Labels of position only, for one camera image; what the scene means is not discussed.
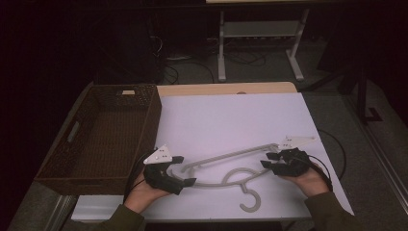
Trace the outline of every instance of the wicker basket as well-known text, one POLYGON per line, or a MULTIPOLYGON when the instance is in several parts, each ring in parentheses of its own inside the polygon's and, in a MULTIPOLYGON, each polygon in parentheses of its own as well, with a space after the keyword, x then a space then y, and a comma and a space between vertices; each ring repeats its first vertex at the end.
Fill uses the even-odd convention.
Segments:
POLYGON ((60 194, 124 194, 136 161, 155 145, 162 110, 157 88, 93 86, 84 94, 35 180, 60 194))

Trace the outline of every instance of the cable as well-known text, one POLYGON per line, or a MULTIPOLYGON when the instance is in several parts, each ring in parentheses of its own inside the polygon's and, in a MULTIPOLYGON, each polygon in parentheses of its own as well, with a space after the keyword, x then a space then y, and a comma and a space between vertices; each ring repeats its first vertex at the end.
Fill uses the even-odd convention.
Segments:
POLYGON ((170 69, 172 69, 172 70, 175 72, 175 76, 174 76, 174 75, 168 73, 168 72, 165 70, 165 73, 166 73, 168 76, 171 76, 171 77, 174 78, 174 81, 172 81, 172 82, 169 81, 169 80, 165 77, 166 80, 168 80, 168 82, 169 82, 171 85, 174 85, 175 83, 180 84, 180 82, 179 82, 179 72, 177 71, 177 69, 175 69, 174 67, 171 67, 171 66, 169 66, 169 65, 166 65, 165 68, 170 68, 170 69))
POLYGON ((130 191, 135 187, 135 186, 132 186, 132 185, 133 185, 133 182, 135 182, 136 177, 138 177, 138 175, 136 175, 136 173, 137 173, 137 171, 139 169, 140 161, 145 159, 150 154, 151 154, 151 152, 144 153, 143 155, 140 156, 140 158, 138 158, 136 163, 133 165, 133 170, 132 170, 131 175, 129 176, 128 181, 126 183, 126 188, 125 188, 125 192, 124 192, 124 196, 123 196, 123 203, 125 202, 126 198, 128 197, 130 191))
POLYGON ((311 156, 311 155, 308 155, 308 157, 312 157, 313 159, 319 161, 319 162, 324 166, 324 168, 326 169, 327 175, 328 175, 329 179, 331 180, 330 171, 329 171, 329 169, 327 168, 327 166, 324 164, 324 162, 321 161, 321 160, 319 160, 318 158, 316 158, 316 157, 314 157, 314 156, 311 156))
POLYGON ((159 46, 159 48, 157 49, 156 53, 153 53, 154 56, 156 56, 157 58, 159 58, 159 56, 160 56, 160 51, 161 51, 162 48, 163 48, 163 41, 162 41, 161 38, 159 38, 159 37, 157 37, 157 36, 151 36, 150 38, 151 38, 151 39, 157 39, 157 40, 160 42, 160 46, 159 46))
POLYGON ((340 175, 339 175, 339 180, 342 180, 343 177, 344 177, 344 174, 345 174, 346 166, 347 166, 347 156, 345 155, 344 147, 342 146, 340 141, 335 136, 331 135, 330 133, 328 133, 328 132, 326 132, 324 130, 321 130, 321 129, 318 129, 318 132, 322 132, 322 133, 326 134, 327 136, 331 137, 339 145, 340 149, 342 150, 342 153, 343 153, 343 167, 342 167, 342 171, 340 172, 340 175))
POLYGON ((213 84, 216 82, 216 80, 215 80, 215 78, 214 78, 213 71, 212 71, 209 67, 207 67, 206 65, 204 65, 204 64, 196 63, 196 62, 189 62, 189 63, 177 63, 177 64, 172 64, 172 65, 179 65, 179 64, 197 64, 197 65, 201 65, 201 66, 203 66, 204 68, 206 68, 206 69, 210 72, 210 74, 211 74, 211 79, 212 79, 212 81, 213 81, 213 84))
POLYGON ((254 55, 253 53, 248 52, 248 54, 253 55, 254 59, 251 61, 248 61, 242 57, 240 57, 239 55, 233 55, 230 53, 224 53, 224 57, 226 57, 229 61, 236 63, 236 64, 247 64, 250 66, 263 66, 267 63, 267 56, 266 55, 261 55, 260 57, 256 57, 256 55, 254 55), (263 62, 261 64, 254 64, 256 62, 258 62, 259 60, 263 60, 263 62))

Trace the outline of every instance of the white table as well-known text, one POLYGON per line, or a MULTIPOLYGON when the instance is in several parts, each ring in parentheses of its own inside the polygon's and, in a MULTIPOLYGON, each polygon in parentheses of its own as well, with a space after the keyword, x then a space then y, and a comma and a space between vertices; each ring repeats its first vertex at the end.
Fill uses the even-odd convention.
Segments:
MULTIPOLYGON (((166 144, 172 155, 185 157, 174 172, 188 163, 239 151, 267 143, 279 143, 287 135, 315 137, 317 141, 300 149, 320 158, 332 175, 334 192, 343 207, 352 213, 318 131, 300 93, 221 94, 162 96, 163 111, 157 146, 166 144)), ((197 181, 217 183, 235 167, 262 170, 265 152, 231 158, 200 168, 197 181)), ((231 180, 247 177, 234 175, 231 180)), ((282 220, 309 218, 305 196, 292 183, 274 176, 271 171, 249 181, 246 186, 261 197, 261 207, 253 213, 255 199, 243 194, 239 186, 226 188, 184 188, 180 195, 156 201, 143 215, 147 221, 231 221, 282 220)), ((122 196, 80 196, 72 219, 104 220, 111 216, 122 196)))

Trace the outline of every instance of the human hand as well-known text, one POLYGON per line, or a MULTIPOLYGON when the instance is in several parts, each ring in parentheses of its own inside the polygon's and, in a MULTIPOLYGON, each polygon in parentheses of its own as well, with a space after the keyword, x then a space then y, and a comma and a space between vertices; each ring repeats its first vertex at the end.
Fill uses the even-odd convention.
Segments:
POLYGON ((135 180, 134 186, 136 186, 130 191, 126 201, 123 204, 138 214, 147 209, 147 207, 149 207, 149 205, 156 199, 170 194, 170 192, 150 187, 144 181, 143 172, 144 170, 141 171, 141 174, 135 180))
POLYGON ((329 188, 324 182, 323 178, 311 167, 300 176, 291 177, 291 176, 280 176, 285 180, 294 182, 307 196, 313 196, 321 193, 328 193, 329 188))

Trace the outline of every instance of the sleeve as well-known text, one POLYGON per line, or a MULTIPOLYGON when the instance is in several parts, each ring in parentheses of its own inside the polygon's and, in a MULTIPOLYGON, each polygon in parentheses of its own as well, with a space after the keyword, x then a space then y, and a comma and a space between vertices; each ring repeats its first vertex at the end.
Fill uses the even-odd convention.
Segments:
POLYGON ((123 205, 119 205, 110 219, 101 222, 94 231, 135 231, 138 230, 144 221, 144 217, 133 212, 123 205))
POLYGON ((305 200, 317 231, 364 230, 357 218, 342 208, 332 192, 311 196, 305 200))

